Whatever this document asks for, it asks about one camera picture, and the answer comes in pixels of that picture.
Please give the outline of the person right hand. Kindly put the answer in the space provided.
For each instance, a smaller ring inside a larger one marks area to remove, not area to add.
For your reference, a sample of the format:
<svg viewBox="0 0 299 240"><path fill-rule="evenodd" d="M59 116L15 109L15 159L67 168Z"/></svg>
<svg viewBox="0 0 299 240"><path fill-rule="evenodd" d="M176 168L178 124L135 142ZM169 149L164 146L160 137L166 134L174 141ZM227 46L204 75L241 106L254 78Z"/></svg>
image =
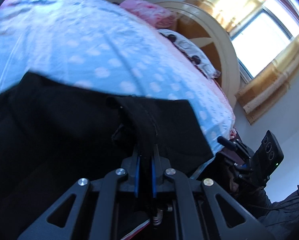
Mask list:
<svg viewBox="0 0 299 240"><path fill-rule="evenodd" d="M229 188L230 188L230 191L235 193L239 189L239 184L235 181L235 176L230 170L228 170L228 175L229 175Z"/></svg>

